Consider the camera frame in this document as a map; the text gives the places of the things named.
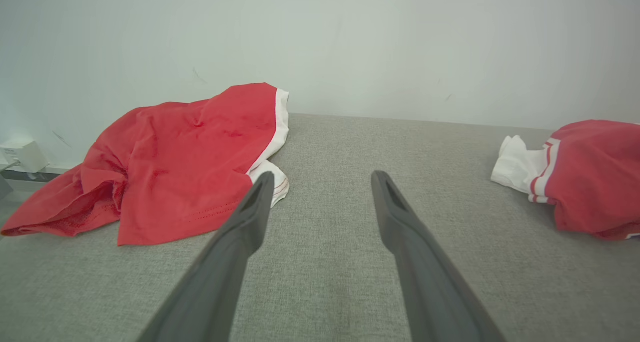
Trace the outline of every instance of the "gray fabric surface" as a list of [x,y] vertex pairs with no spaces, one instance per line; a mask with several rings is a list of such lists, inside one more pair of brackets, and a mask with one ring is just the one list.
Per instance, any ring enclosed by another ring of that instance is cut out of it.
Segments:
[[[370,175],[386,170],[508,340],[637,340],[637,241],[558,232],[553,209],[489,181],[503,138],[549,131],[294,114],[272,158],[291,190],[247,267],[233,340],[410,340]],[[0,241],[0,340],[135,340],[211,233],[116,247]]]

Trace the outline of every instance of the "red stripe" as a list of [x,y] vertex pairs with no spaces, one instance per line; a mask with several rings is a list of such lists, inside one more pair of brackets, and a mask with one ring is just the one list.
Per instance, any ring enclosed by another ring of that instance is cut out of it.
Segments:
[[284,182],[286,182],[286,181],[287,181],[287,177],[285,176],[285,177],[284,177],[284,180],[282,181],[282,183],[280,183],[280,184],[278,185],[278,187],[275,187],[274,189],[279,189],[279,188],[280,188],[280,186],[281,186],[281,185],[283,185],[283,184],[284,184]]
[[536,182],[538,181],[538,178],[545,175],[550,164],[551,164],[551,147],[546,149],[546,167],[544,168],[544,171],[542,171],[541,175],[537,176],[536,178],[533,178],[533,182],[531,182],[531,192],[533,194],[534,202],[538,201],[538,196],[536,195]]
[[278,190],[277,188],[274,188],[274,189],[273,189],[273,190],[274,190],[274,192],[273,192],[273,195],[274,195],[274,196],[275,196],[276,194],[278,194],[278,193],[280,193],[280,192],[284,191],[284,190],[289,186],[289,183],[288,183],[287,177],[284,177],[284,180],[282,181],[282,183],[280,183],[279,187],[280,187],[281,185],[283,185],[283,184],[284,184],[284,182],[287,182],[287,183],[286,183],[286,185],[285,185],[284,187],[282,187],[282,189],[281,189],[281,190],[277,191],[277,190]]

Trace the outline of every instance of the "red fabric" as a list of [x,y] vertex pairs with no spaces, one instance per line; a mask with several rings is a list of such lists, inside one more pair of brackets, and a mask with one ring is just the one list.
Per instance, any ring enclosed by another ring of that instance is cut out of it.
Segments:
[[589,120],[551,135],[560,139],[544,194],[560,230],[603,239],[640,233],[640,125]]
[[276,91],[248,84],[126,113],[82,164],[27,200],[2,235],[73,236],[120,219],[118,245],[158,244],[220,228],[274,137]]

